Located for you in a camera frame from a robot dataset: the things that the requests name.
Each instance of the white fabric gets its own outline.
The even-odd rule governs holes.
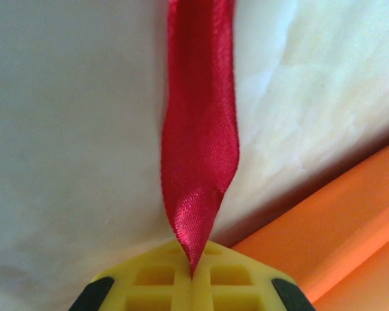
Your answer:
[[[171,238],[162,0],[0,0],[0,310],[67,310]],[[389,126],[389,0],[238,0],[239,171],[215,232]]]

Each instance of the orange plastic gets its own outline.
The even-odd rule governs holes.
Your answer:
[[[233,249],[291,275],[314,302],[388,242],[389,146]]]
[[[317,311],[389,311],[389,243],[314,306]]]

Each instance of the red ribbon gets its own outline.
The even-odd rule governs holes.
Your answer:
[[[233,13],[234,0],[169,0],[161,185],[192,276],[239,162]]]

